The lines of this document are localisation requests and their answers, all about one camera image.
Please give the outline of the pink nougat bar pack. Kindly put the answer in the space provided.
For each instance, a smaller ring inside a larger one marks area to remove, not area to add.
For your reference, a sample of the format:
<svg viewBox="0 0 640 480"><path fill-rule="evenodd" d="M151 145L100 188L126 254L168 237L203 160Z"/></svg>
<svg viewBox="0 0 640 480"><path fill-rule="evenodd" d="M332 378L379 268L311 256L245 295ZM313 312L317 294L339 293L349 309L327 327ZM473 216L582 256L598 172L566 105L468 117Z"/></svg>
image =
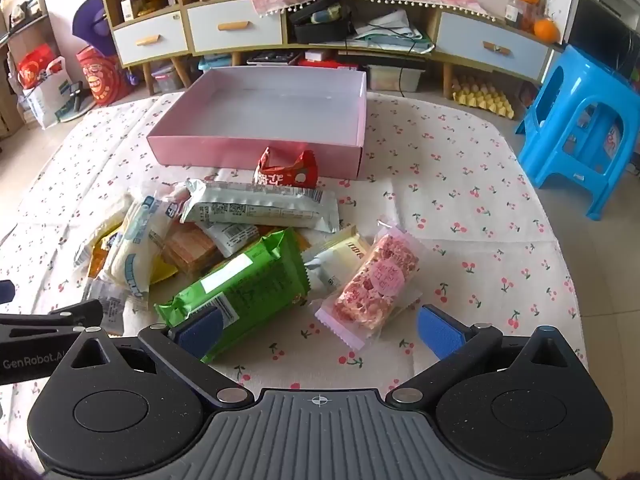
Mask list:
<svg viewBox="0 0 640 480"><path fill-rule="evenodd" d="M314 315L349 348L361 350L391 318L421 298L416 276L424 256L420 240L386 226L358 269L320 302Z"/></svg>

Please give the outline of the brown wafer clear pack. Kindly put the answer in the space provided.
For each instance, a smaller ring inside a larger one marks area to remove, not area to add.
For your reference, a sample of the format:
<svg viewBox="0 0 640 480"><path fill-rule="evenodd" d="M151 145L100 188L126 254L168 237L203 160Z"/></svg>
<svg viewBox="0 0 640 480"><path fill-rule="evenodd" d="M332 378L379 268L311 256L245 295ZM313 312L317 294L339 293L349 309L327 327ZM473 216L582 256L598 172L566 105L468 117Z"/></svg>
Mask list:
<svg viewBox="0 0 640 480"><path fill-rule="evenodd" d="M195 223L175 223L160 254L185 274L205 272L222 259L214 241Z"/></svg>

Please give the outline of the green snack pack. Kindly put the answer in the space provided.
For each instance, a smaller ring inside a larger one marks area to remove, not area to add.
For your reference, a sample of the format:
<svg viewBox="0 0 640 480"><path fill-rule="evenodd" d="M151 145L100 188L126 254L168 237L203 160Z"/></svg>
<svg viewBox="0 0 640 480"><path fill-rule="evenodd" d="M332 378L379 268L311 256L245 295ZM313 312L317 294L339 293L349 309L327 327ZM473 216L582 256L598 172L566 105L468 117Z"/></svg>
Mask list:
<svg viewBox="0 0 640 480"><path fill-rule="evenodd" d="M201 361L208 363L262 327L279 313L300 304L310 292L308 275L292 228L272 231L221 263L155 311L176 326L205 308L222 315L222 335Z"/></svg>

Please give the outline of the white rice cake pack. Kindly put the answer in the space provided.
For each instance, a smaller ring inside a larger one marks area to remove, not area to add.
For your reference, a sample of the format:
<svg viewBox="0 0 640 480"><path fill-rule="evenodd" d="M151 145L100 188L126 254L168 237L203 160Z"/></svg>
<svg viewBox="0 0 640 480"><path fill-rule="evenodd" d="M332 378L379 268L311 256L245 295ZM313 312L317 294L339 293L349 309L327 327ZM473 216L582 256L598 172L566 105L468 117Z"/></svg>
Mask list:
<svg viewBox="0 0 640 480"><path fill-rule="evenodd" d="M135 200L99 277L122 287L134 298L143 299L149 293L154 260L164 249L183 202L183 192L146 194Z"/></svg>

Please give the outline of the long silver white snack pack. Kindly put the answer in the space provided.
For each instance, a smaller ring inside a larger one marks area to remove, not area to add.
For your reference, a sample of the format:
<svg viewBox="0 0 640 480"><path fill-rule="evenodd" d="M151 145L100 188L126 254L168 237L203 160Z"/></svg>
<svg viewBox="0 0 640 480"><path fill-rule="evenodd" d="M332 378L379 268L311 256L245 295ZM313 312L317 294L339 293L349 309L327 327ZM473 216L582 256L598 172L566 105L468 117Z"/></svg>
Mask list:
<svg viewBox="0 0 640 480"><path fill-rule="evenodd" d="M187 180L182 222L302 228L334 234L340 212L331 191L239 182Z"/></svg>

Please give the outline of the orange white snack pack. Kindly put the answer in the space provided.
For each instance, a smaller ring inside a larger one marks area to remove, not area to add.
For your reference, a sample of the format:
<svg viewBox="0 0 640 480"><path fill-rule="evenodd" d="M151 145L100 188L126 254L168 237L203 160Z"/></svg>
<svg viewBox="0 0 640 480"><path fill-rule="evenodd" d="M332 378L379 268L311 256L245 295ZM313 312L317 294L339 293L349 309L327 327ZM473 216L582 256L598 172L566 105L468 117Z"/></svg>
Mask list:
<svg viewBox="0 0 640 480"><path fill-rule="evenodd" d="M256 226L241 223L211 223L203 226L204 233L214 242L224 258L237 254L247 244L258 240Z"/></svg>

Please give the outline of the yellow snack pack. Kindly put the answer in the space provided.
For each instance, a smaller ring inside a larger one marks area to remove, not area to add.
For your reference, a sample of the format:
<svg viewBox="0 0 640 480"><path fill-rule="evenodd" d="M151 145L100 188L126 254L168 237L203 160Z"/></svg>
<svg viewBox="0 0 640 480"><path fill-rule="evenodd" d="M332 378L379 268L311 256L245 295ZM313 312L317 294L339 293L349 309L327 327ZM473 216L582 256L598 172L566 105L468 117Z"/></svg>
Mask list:
<svg viewBox="0 0 640 480"><path fill-rule="evenodd" d="M117 233L117 228L111 230L111 232L102 236L93 246L87 274L88 278L96 278L103 269L108 252L116 240ZM154 285L165 281L177 273L178 269L173 264L167 263L162 256L156 256L152 264L150 284Z"/></svg>

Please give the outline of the small silver snack pack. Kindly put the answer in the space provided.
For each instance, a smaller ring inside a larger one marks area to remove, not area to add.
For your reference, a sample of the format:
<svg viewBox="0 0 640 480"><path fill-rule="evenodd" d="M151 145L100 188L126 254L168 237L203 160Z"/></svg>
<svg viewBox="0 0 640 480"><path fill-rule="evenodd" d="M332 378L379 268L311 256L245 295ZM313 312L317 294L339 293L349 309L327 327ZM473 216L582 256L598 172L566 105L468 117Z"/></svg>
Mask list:
<svg viewBox="0 0 640 480"><path fill-rule="evenodd" d="M102 309L100 326L115 336L122 336L125 331L124 312L129 292L119 284L102 281L99 278L88 278L83 300L98 300Z"/></svg>

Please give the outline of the cream white snack pack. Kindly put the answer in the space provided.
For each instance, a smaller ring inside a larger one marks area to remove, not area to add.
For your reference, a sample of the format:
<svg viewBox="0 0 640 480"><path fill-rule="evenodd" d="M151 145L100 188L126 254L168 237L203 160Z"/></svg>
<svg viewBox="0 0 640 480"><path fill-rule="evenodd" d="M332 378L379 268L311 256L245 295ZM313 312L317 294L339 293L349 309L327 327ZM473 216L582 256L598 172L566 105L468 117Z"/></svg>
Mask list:
<svg viewBox="0 0 640 480"><path fill-rule="evenodd" d="M330 296L355 274L371 248L356 228L341 230L302 253L310 284L309 300Z"/></svg>

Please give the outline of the cherry print tablecloth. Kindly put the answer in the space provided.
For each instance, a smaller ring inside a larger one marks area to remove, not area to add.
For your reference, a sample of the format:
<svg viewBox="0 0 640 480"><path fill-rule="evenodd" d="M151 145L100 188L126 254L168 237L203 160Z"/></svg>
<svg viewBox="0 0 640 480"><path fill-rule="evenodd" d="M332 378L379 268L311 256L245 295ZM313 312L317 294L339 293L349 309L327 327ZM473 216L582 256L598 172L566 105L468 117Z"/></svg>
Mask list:
<svg viewBox="0 0 640 480"><path fill-rule="evenodd" d="M66 136L32 188L1 208L1 274L16 295L6 312L43 314L81 300L74 268L85 237L126 191L205 176L165 167L149 147L173 94L90 113ZM508 335L557 327L584 356L575 286L541 202L500 132L469 113L370 94L360 176L324 179L341 222L363 237L381 220L424 245L414 280L422 300L466 324ZM360 351L309 308L289 310L214 359L250 390L375 387L390 391L434 362L416 332L416 308L388 322Z"/></svg>

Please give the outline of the red candy wrapper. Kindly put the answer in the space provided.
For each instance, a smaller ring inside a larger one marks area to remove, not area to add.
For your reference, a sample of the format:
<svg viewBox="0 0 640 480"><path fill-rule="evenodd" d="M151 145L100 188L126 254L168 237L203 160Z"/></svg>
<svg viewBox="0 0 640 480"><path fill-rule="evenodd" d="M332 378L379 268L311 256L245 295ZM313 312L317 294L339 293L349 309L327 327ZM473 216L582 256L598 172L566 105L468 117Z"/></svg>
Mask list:
<svg viewBox="0 0 640 480"><path fill-rule="evenodd" d="M271 150L266 148L254 171L254 185L288 186L289 188L316 188L319 168L311 150L302 151L290 166L270 164Z"/></svg>

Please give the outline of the pink cardboard box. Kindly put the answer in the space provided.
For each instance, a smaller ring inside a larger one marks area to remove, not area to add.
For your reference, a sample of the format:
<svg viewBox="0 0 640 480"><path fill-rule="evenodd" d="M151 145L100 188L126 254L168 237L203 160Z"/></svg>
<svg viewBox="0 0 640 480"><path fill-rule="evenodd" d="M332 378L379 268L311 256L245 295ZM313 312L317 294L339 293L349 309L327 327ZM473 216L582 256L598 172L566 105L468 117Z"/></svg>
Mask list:
<svg viewBox="0 0 640 480"><path fill-rule="evenodd" d="M300 66L215 68L148 134L164 166L253 170L262 154L288 166L306 150L325 178L354 180L366 140L367 77Z"/></svg>

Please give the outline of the yellow egg tray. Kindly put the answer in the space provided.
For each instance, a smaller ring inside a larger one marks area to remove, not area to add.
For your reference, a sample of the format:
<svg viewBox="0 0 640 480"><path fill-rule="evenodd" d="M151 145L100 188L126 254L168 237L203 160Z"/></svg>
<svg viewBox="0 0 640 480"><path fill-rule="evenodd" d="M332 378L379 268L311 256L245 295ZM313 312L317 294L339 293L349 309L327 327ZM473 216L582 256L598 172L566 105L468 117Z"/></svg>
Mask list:
<svg viewBox="0 0 640 480"><path fill-rule="evenodd" d="M454 77L450 90L454 102L462 106L487 110L509 119L515 116L513 105L506 94L485 79L466 75Z"/></svg>

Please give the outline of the white shopping bag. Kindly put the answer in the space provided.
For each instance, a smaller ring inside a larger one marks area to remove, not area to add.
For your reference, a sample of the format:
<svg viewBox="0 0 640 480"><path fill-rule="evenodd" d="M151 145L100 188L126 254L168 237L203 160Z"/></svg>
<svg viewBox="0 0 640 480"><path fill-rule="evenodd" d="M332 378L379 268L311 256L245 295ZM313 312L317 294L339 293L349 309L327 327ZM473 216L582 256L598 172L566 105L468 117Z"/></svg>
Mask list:
<svg viewBox="0 0 640 480"><path fill-rule="evenodd" d="M44 71L44 78L35 88L25 91L29 109L41 128L56 125L74 108L74 81L66 70L65 58L55 58Z"/></svg>

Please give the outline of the blue plastic stool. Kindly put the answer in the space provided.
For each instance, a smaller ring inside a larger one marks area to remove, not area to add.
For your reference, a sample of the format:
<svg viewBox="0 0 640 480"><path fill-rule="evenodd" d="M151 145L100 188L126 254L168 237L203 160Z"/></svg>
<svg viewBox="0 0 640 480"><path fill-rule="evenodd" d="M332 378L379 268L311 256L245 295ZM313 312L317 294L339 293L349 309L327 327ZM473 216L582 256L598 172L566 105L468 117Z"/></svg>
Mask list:
<svg viewBox="0 0 640 480"><path fill-rule="evenodd" d="M628 79L567 47L516 128L518 163L533 186L560 176L591 194L586 216L599 220L634 154L639 95Z"/></svg>

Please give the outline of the clear storage bin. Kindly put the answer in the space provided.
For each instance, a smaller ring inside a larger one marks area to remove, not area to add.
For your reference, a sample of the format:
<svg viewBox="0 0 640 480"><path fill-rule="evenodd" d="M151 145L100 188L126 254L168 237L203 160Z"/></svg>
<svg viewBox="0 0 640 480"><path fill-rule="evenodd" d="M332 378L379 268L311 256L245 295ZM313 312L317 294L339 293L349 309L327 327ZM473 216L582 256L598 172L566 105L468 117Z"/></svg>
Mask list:
<svg viewBox="0 0 640 480"><path fill-rule="evenodd" d="M372 91L416 92L423 75L423 70L384 65L370 65L367 72Z"/></svg>

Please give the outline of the red lantern bag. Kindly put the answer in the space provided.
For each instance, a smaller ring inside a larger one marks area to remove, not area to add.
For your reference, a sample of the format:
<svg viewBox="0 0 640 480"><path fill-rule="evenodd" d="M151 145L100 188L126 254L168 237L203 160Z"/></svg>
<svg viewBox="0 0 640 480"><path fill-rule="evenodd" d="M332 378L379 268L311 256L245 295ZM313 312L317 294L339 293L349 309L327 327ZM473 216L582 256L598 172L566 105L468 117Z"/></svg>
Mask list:
<svg viewBox="0 0 640 480"><path fill-rule="evenodd" d="M104 55L93 46L76 54L97 106L109 106L131 92L131 84L116 54Z"/></svg>

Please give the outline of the red shoe box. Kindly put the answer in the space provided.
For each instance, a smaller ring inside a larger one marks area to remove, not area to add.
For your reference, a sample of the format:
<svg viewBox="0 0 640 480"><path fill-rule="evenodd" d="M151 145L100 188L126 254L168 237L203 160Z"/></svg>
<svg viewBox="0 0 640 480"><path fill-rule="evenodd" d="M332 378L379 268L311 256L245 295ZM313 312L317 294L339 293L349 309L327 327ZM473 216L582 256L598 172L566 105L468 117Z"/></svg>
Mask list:
<svg viewBox="0 0 640 480"><path fill-rule="evenodd" d="M309 61L306 58L302 58L297 62L297 65L310 68L330 68L331 70L359 70L358 64L342 63L333 58L322 61Z"/></svg>

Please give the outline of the purple round object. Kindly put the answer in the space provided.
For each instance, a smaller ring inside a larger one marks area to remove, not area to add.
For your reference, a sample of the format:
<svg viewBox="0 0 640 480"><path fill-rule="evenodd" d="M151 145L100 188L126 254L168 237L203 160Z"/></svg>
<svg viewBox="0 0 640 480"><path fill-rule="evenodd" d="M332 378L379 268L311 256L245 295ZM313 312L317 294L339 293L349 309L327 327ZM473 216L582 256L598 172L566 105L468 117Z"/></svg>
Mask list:
<svg viewBox="0 0 640 480"><path fill-rule="evenodd" d="M86 0L78 8L73 18L72 34L104 56L116 54L103 0Z"/></svg>

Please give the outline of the black storage case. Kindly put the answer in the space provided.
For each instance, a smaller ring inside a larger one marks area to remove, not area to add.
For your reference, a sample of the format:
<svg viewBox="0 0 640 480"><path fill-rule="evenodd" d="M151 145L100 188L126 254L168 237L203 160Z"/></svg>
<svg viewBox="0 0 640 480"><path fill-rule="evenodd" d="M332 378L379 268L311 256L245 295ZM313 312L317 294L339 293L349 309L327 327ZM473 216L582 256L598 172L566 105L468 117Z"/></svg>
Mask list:
<svg viewBox="0 0 640 480"><path fill-rule="evenodd" d="M288 14L298 44L345 41L355 33L352 14L343 0L314 0Z"/></svg>

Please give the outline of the black microwave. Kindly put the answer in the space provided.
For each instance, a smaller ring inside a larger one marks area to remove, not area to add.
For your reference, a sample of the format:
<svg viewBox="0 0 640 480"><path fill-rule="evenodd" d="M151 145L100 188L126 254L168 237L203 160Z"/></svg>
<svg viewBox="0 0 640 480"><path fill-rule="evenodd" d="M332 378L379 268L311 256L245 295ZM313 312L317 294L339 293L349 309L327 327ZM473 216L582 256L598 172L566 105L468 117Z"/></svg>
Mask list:
<svg viewBox="0 0 640 480"><path fill-rule="evenodd" d="M626 79L638 67L639 33L596 0L572 1L563 42Z"/></svg>

